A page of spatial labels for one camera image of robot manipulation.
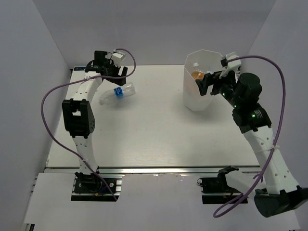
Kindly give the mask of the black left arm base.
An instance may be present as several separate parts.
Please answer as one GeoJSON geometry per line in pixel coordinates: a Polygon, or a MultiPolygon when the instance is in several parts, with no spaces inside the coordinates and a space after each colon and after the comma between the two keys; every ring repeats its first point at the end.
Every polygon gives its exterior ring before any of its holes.
{"type": "Polygon", "coordinates": [[[106,183],[92,173],[83,174],[76,172],[71,201],[115,202],[107,186],[118,199],[121,190],[121,180],[117,178],[105,178],[105,181],[106,183]]]}

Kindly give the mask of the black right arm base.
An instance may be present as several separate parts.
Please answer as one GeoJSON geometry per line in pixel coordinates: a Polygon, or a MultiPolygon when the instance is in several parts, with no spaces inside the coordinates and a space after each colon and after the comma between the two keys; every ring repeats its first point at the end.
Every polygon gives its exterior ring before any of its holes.
{"type": "Polygon", "coordinates": [[[226,174],[234,171],[239,171],[239,168],[229,166],[219,170],[216,177],[203,177],[197,180],[197,185],[202,188],[204,205],[222,205],[241,194],[237,189],[227,185],[226,174]]]}

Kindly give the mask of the orange plastic bottle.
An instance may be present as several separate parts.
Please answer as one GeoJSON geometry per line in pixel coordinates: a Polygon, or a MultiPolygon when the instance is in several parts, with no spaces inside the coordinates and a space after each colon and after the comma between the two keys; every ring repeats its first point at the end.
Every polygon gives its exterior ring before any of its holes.
{"type": "Polygon", "coordinates": [[[198,80],[198,79],[203,79],[205,74],[204,72],[197,70],[197,71],[193,71],[191,73],[191,76],[193,79],[198,80]]]}

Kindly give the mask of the Aquafina bottle white cap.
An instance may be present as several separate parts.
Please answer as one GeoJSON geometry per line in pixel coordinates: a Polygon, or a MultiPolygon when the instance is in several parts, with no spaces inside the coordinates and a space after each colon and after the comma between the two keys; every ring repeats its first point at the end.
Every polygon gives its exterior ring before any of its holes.
{"type": "Polygon", "coordinates": [[[118,100],[123,99],[125,97],[132,96],[136,93],[136,89],[133,83],[127,83],[123,86],[116,87],[112,90],[105,91],[99,97],[100,105],[112,105],[117,103],[118,100]]]}

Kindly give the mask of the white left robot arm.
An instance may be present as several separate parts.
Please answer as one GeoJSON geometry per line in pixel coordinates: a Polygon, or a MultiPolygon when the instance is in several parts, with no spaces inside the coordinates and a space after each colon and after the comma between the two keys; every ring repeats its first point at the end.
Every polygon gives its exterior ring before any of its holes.
{"type": "Polygon", "coordinates": [[[79,173],[90,175],[98,171],[93,146],[92,133],[95,129],[95,118],[91,108],[91,101],[98,87],[102,84],[102,76],[111,76],[107,81],[118,86],[126,84],[128,68],[120,69],[125,54],[114,50],[110,58],[108,52],[95,51],[94,60],[84,70],[83,82],[75,94],[68,100],[63,100],[62,110],[65,130],[72,137],[77,153],[82,157],[79,173]]]}

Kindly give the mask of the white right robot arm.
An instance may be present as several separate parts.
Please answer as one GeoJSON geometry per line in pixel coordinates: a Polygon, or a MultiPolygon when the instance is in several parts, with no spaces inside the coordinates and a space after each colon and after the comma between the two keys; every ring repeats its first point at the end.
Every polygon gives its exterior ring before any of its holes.
{"type": "Polygon", "coordinates": [[[258,103],[262,86],[258,76],[244,73],[235,77],[230,71],[225,77],[220,72],[207,73],[197,79],[201,96],[212,87],[211,95],[221,96],[233,107],[232,117],[241,133],[250,144],[261,172],[254,178],[247,177],[237,167],[226,167],[218,172],[217,185],[223,192],[236,189],[240,195],[231,199],[229,208],[221,212],[217,209],[213,216],[219,218],[250,198],[259,213],[269,218],[297,209],[308,201],[307,188],[300,187],[287,167],[279,147],[279,134],[273,133],[271,120],[266,110],[258,103]]]}

